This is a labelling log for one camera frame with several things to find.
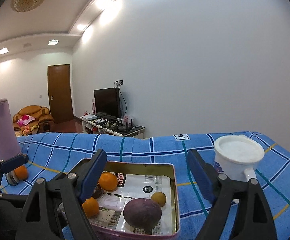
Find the large orange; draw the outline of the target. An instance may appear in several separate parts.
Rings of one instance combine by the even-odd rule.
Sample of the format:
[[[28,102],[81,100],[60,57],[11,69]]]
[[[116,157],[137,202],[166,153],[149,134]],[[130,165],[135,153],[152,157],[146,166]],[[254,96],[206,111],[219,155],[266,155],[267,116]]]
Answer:
[[[110,172],[103,172],[98,180],[98,183],[105,191],[114,191],[117,188],[117,177]]]

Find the purple electric kettle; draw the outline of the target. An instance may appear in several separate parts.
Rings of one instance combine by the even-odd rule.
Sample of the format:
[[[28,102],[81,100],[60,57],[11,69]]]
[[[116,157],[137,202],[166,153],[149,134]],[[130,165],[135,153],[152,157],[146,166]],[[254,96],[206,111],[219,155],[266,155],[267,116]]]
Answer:
[[[0,99],[0,160],[8,160],[20,153],[7,99]]]

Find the small orange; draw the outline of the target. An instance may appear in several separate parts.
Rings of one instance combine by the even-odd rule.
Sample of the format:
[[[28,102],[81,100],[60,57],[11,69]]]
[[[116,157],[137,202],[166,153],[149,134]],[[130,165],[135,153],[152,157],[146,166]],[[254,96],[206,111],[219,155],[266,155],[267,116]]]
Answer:
[[[28,178],[28,170],[25,165],[21,165],[14,170],[18,180],[26,180]]]

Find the orange in tin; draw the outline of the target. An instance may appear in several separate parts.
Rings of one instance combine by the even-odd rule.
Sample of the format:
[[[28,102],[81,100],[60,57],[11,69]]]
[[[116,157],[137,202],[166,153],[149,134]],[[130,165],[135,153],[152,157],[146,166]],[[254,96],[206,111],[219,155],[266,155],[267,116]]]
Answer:
[[[83,204],[82,208],[85,212],[85,215],[88,218],[98,215],[99,213],[99,204],[95,198],[91,197],[87,199]]]

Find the blue plaid tablecloth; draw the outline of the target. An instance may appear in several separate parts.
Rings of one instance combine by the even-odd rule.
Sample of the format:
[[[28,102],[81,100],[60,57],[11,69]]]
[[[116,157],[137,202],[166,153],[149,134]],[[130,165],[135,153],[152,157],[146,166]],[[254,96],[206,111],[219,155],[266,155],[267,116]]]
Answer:
[[[244,135],[258,142],[265,151],[257,167],[257,179],[269,203],[279,239],[290,237],[290,152],[258,132]],[[107,153],[109,161],[129,163],[169,163],[175,168],[178,187],[181,231],[180,239],[194,239],[205,221],[210,203],[202,198],[195,180],[189,179],[185,151],[195,149],[207,163],[214,162],[214,142],[218,133],[178,134],[167,137],[123,139],[107,134],[40,133],[20,137],[20,150],[29,156],[29,177],[16,186],[6,180],[3,193],[28,194],[39,177],[52,179],[61,171],[69,171],[98,149]]]

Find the pink floral pillow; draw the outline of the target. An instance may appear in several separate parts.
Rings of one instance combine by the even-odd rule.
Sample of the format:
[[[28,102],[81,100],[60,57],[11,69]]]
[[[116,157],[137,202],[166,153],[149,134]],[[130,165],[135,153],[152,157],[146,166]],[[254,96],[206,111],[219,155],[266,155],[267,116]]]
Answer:
[[[27,126],[30,122],[33,122],[34,120],[35,118],[33,116],[25,114],[17,121],[17,124],[20,127]]]

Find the white blue printed mug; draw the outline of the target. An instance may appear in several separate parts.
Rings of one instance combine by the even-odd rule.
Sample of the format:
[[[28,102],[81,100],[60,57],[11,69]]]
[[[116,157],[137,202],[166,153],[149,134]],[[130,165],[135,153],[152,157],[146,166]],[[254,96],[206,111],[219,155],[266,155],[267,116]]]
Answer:
[[[244,135],[219,137],[214,143],[214,151],[214,169],[237,181],[256,179],[255,169],[265,155],[259,143]]]

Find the pink metal tin box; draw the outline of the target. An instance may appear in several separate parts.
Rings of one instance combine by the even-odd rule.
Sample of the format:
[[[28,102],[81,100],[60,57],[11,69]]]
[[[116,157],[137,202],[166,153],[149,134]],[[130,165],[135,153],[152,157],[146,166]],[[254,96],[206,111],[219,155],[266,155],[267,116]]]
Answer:
[[[177,239],[180,235],[180,212],[172,164],[145,164],[108,161],[104,172],[117,177],[112,191],[101,189],[97,202],[99,213],[89,219],[99,239]],[[152,234],[126,222],[125,206],[136,199],[165,198],[162,215]]]

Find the purple sweet potato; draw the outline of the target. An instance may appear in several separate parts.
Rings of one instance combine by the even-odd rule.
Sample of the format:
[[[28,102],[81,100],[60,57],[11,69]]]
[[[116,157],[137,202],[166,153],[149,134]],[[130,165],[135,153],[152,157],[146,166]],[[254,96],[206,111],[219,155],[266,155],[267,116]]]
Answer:
[[[123,217],[133,228],[143,229],[147,235],[152,234],[162,216],[162,209],[151,199],[137,198],[129,201],[123,210]]]

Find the brown wooden door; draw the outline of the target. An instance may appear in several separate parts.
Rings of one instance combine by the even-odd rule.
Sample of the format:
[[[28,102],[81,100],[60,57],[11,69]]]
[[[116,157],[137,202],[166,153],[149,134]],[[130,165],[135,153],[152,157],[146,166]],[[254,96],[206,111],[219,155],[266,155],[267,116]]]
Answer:
[[[73,119],[70,65],[47,67],[48,97],[51,115],[56,124]]]

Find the white tv stand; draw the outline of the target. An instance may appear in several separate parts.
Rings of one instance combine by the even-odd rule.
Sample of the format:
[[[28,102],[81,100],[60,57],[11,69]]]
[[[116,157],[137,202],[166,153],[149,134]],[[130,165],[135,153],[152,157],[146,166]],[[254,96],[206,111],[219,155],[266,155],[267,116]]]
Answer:
[[[79,117],[82,121],[83,133],[86,134],[108,134],[117,137],[135,137],[144,138],[145,127],[143,126],[127,126],[120,124],[118,121],[103,118],[91,119],[90,115]]]

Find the small yellow fruit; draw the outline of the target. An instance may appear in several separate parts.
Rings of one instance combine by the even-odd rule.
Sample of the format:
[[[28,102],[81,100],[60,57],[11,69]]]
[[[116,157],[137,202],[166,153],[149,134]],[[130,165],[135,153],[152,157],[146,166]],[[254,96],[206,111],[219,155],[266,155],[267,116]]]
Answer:
[[[152,194],[151,200],[159,204],[160,207],[164,207],[167,197],[163,192],[156,192]]]

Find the black television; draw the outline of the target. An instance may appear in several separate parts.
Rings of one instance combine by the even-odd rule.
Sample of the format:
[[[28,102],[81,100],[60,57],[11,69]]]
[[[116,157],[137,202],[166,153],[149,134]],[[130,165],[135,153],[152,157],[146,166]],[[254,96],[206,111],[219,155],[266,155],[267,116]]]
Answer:
[[[97,115],[121,117],[120,92],[117,87],[97,89],[93,93]]]

